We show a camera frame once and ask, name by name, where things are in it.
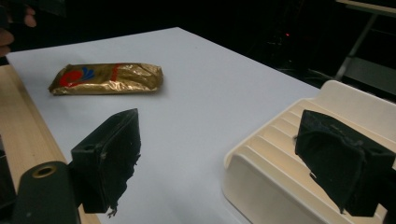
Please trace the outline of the grey flat panel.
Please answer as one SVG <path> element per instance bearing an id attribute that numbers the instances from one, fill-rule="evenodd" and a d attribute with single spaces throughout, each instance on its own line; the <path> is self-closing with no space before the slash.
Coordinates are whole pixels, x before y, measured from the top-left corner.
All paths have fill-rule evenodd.
<path id="1" fill-rule="evenodd" d="M 361 58 L 348 58 L 342 79 L 358 82 L 365 87 L 396 97 L 396 69 Z"/>

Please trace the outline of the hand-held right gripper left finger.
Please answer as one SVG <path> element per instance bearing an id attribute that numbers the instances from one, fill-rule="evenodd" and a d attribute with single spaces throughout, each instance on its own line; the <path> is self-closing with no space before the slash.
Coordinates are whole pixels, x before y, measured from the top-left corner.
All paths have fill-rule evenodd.
<path id="1" fill-rule="evenodd" d="M 134 108 L 112 115 L 71 150 L 77 204 L 86 213 L 117 214 L 140 148 L 138 110 Z"/>

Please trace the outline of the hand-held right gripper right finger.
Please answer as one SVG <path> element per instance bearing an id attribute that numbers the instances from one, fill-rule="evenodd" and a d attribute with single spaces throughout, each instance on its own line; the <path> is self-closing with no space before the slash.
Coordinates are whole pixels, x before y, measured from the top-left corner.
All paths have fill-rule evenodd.
<path id="1" fill-rule="evenodd" d="M 305 110 L 295 154 L 341 213 L 396 217 L 396 153 L 331 116 Z"/>

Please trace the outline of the gold foil snack packet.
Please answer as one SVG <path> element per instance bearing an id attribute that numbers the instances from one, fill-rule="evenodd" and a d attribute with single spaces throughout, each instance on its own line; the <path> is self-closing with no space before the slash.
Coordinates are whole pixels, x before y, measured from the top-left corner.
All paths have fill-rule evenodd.
<path id="1" fill-rule="evenodd" d="M 163 70 L 148 63 L 69 64 L 49 85 L 53 95 L 121 94 L 157 91 Z"/>

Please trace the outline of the white table sheet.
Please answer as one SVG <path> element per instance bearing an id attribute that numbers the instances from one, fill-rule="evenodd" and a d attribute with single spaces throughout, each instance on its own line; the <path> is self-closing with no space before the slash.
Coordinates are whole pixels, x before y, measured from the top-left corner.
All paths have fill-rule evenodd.
<path id="1" fill-rule="evenodd" d="M 179 28 L 13 52 L 8 61 L 63 152 L 109 116 L 139 112 L 141 156 L 114 217 L 102 224 L 248 224 L 224 198 L 224 156 L 317 89 Z M 155 92 L 54 96 L 66 65 L 159 65 Z"/>

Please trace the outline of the grey metal stand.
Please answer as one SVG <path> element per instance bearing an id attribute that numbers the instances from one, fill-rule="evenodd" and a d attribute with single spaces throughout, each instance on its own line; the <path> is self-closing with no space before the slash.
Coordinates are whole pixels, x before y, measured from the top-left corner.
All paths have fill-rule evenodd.
<path id="1" fill-rule="evenodd" d="M 346 8 L 359 10 L 370 14 L 370 18 L 365 23 L 360 35 L 357 37 L 353 47 L 350 49 L 349 53 L 345 57 L 343 63 L 339 67 L 335 78 L 337 80 L 342 80 L 342 75 L 344 72 L 344 64 L 347 62 L 348 58 L 359 58 L 356 56 L 361 44 L 363 43 L 365 37 L 369 34 L 369 31 L 375 24 L 376 19 L 379 16 L 386 16 L 391 18 L 396 18 L 396 6 L 384 6 L 377 2 L 367 3 L 365 0 L 335 0 L 337 3 L 343 4 Z"/>

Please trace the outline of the cream plastic ridged tray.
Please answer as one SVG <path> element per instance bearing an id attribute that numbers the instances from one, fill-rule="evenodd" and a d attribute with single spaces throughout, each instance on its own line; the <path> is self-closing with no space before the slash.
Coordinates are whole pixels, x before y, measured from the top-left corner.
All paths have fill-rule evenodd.
<path id="1" fill-rule="evenodd" d="M 328 81 L 264 124 L 224 159 L 225 198 L 252 224 L 382 224 L 386 209 L 371 217 L 340 213 L 294 153 L 304 110 L 317 111 L 396 152 L 396 103 Z"/>

